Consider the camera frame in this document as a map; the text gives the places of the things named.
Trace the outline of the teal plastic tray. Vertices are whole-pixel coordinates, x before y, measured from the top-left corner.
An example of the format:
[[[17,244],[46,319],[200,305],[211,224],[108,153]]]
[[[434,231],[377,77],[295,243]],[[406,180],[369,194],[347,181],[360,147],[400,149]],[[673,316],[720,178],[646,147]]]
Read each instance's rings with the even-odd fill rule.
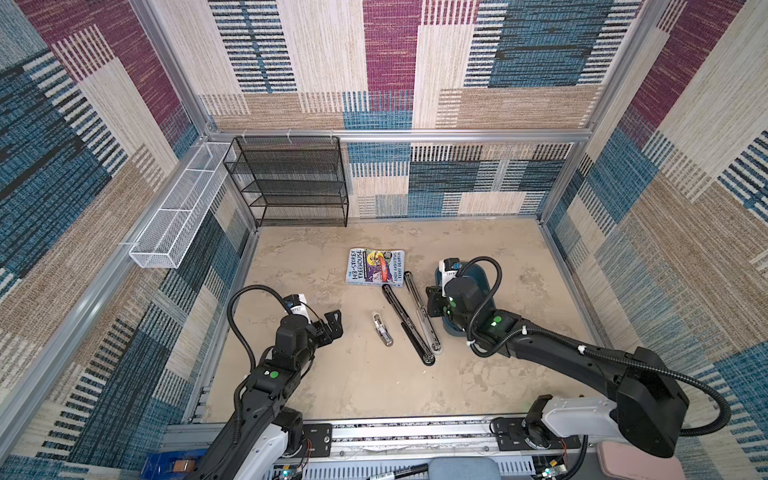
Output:
[[[465,335],[465,328],[474,311],[492,290],[485,271],[478,264],[470,265],[459,277],[459,284],[448,288],[448,283],[457,277],[462,267],[463,263],[458,258],[441,260],[435,276],[443,326],[449,335],[455,337]]]

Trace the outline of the small white mini stapler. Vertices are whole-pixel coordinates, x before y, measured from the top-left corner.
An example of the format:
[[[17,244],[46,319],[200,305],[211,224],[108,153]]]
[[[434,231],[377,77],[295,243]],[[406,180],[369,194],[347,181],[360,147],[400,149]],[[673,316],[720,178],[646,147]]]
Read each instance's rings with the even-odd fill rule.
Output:
[[[376,332],[377,332],[379,338],[381,339],[381,341],[383,342],[383,344],[386,347],[391,347],[393,345],[394,341],[393,341],[393,338],[392,338],[391,334],[389,333],[386,325],[384,324],[383,319],[382,319],[380,313],[374,311],[372,313],[372,319],[373,319],[373,322],[374,322],[374,326],[375,326]]]

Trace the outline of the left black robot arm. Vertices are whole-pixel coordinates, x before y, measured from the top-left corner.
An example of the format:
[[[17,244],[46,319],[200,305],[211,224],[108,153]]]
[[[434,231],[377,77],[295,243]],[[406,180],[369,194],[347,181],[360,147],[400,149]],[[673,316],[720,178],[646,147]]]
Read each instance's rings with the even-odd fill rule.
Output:
[[[260,357],[240,331],[234,307],[251,291],[271,295],[284,310],[274,344]],[[305,443],[303,415],[285,405],[311,369],[316,351],[343,335],[342,314],[332,310],[315,321],[292,309],[286,297],[265,285],[249,285],[230,297],[227,322],[245,348],[249,374],[233,392],[234,412],[188,479],[262,479],[285,455],[296,454]]]

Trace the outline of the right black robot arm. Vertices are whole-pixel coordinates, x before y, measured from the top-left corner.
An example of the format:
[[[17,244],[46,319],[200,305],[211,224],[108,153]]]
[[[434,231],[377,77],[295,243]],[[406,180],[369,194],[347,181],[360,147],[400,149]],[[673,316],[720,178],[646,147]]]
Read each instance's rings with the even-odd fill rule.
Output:
[[[647,348],[599,347],[497,308],[494,296],[501,282],[488,281],[482,262],[502,273],[489,256],[440,261],[438,283],[428,291],[428,313],[463,333],[480,358],[502,355],[535,363],[599,395],[584,401],[539,396],[525,420],[531,443],[551,436],[619,436],[647,454],[670,458],[679,438],[710,435],[730,422],[732,409],[721,393],[669,369]]]

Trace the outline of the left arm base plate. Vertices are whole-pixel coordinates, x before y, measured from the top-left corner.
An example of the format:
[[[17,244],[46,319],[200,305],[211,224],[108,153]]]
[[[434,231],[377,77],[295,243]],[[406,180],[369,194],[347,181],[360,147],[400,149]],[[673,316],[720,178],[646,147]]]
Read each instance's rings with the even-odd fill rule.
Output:
[[[300,438],[301,449],[295,458],[309,460],[328,458],[331,454],[333,425],[331,423],[305,423]]]

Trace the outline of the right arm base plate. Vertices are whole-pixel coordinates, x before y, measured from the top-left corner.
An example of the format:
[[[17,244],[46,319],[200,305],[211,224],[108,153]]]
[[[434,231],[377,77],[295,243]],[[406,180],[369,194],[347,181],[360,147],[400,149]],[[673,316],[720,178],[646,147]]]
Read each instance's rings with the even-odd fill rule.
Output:
[[[579,436],[557,437],[541,421],[528,422],[523,417],[496,417],[489,424],[500,451],[578,450]]]

